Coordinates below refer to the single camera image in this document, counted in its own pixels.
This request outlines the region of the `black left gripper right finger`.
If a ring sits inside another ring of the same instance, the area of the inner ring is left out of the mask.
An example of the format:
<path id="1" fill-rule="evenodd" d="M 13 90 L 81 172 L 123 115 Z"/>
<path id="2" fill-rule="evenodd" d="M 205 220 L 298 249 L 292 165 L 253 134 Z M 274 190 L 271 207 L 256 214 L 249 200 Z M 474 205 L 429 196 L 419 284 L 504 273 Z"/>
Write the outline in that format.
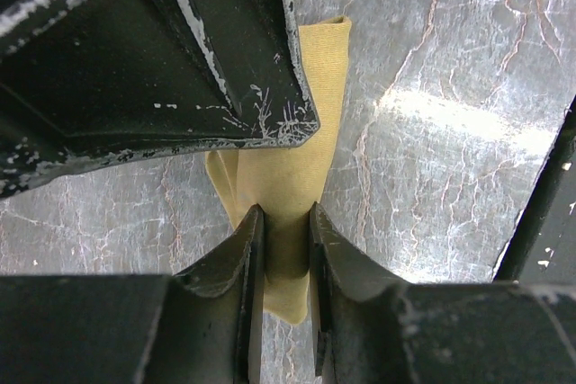
<path id="1" fill-rule="evenodd" d="M 310 210 L 315 373 L 326 383 L 572 383 L 575 289 L 416 284 Z"/>

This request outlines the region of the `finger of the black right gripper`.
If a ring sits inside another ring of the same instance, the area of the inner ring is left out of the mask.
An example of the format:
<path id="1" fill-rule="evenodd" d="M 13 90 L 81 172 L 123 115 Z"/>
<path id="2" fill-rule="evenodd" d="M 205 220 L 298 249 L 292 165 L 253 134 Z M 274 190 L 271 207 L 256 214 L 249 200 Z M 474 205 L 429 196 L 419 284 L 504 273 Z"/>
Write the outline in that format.
<path id="1" fill-rule="evenodd" d="M 1 195 L 320 126 L 294 0 L 1 0 Z"/>

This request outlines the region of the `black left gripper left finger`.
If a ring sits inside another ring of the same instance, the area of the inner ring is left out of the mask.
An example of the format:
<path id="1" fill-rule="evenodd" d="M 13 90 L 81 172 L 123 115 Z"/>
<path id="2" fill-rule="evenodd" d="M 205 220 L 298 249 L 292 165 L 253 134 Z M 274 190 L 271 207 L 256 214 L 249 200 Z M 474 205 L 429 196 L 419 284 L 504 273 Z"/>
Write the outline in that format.
<path id="1" fill-rule="evenodd" d="M 257 383 L 263 211 L 176 275 L 5 276 L 4 383 Z"/>

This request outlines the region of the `olive green white-band underwear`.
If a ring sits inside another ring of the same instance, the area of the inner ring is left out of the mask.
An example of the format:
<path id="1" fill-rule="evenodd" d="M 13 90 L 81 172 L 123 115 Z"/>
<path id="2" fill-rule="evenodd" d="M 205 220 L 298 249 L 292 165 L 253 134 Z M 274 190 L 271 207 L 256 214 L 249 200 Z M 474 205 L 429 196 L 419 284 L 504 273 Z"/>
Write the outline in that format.
<path id="1" fill-rule="evenodd" d="M 264 309 L 297 326 L 308 313 L 309 213 L 320 201 L 338 141 L 351 20 L 339 16 L 299 29 L 304 72 L 319 130 L 295 148 L 215 150 L 205 168 L 231 226 L 249 208 L 265 213 Z"/>

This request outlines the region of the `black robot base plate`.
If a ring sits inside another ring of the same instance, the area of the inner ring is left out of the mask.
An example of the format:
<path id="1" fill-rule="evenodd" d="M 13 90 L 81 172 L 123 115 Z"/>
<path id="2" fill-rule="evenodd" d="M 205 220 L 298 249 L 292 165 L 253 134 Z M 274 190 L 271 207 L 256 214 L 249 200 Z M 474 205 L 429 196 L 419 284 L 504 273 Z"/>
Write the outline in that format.
<path id="1" fill-rule="evenodd" d="M 545 161 L 497 281 L 575 283 L 575 105 Z"/>

